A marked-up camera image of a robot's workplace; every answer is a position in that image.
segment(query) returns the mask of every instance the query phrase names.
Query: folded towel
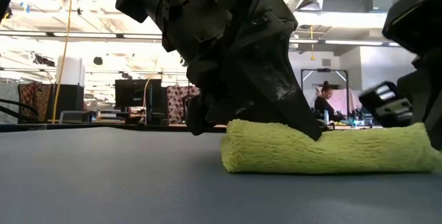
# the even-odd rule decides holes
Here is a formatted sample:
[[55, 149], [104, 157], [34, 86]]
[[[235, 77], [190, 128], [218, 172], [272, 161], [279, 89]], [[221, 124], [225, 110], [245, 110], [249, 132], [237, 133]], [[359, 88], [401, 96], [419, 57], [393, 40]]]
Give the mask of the folded towel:
[[227, 171], [282, 174], [430, 172], [442, 167], [423, 124], [324, 132], [318, 141], [283, 124], [234, 120], [221, 142]]

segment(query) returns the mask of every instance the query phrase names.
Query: green towel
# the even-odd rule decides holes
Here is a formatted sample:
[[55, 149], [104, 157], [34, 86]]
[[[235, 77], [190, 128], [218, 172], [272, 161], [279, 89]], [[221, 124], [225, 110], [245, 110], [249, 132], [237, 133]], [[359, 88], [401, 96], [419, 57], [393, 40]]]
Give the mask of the green towel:
[[332, 174], [430, 172], [441, 168], [423, 124], [324, 132], [318, 141], [283, 124], [234, 120], [221, 142], [227, 171]]

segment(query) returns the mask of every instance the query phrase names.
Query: desk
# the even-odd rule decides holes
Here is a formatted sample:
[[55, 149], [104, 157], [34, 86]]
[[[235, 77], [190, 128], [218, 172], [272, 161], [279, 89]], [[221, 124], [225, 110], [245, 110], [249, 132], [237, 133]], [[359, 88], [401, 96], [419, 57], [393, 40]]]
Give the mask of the desk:
[[371, 129], [370, 127], [351, 127], [351, 126], [347, 126], [347, 125], [336, 125], [335, 130], [361, 130], [361, 129]]
[[0, 223], [439, 224], [442, 175], [238, 174], [223, 134], [0, 133]]
[[[187, 127], [186, 124], [169, 124], [170, 127]], [[217, 124], [214, 126], [215, 128], [226, 128], [227, 126], [223, 124]]]

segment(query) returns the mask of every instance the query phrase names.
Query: black equipment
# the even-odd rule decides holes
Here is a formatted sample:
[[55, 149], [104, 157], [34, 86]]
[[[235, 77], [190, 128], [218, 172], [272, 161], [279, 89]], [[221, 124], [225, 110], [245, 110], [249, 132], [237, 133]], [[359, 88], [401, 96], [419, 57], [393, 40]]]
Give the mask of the black equipment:
[[[115, 80], [115, 106], [143, 106], [146, 83], [147, 80]], [[146, 105], [149, 108], [151, 89], [151, 86], [146, 89]]]
[[242, 118], [320, 137], [288, 60], [298, 23], [283, 0], [117, 0], [116, 8], [140, 23], [152, 18], [163, 47], [189, 65], [201, 89], [186, 118], [193, 134]]
[[94, 57], [94, 64], [98, 65], [98, 66], [103, 65], [103, 58], [101, 58], [101, 57]]
[[[442, 149], [442, 0], [400, 0], [388, 12], [383, 34], [410, 52], [416, 71], [364, 92], [361, 103], [384, 127], [425, 123], [432, 146]], [[379, 89], [388, 87], [390, 97]]]

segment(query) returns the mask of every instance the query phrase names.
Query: woman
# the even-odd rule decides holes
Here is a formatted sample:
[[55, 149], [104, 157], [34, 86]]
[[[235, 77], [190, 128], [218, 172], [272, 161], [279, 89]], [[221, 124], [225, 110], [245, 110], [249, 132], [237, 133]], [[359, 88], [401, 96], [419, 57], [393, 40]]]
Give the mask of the woman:
[[333, 95], [333, 89], [329, 85], [328, 81], [324, 82], [323, 88], [320, 90], [321, 95], [319, 95], [315, 100], [315, 111], [319, 111], [320, 114], [324, 114], [324, 110], [329, 112], [329, 119], [335, 120], [334, 109], [330, 106], [327, 101]]

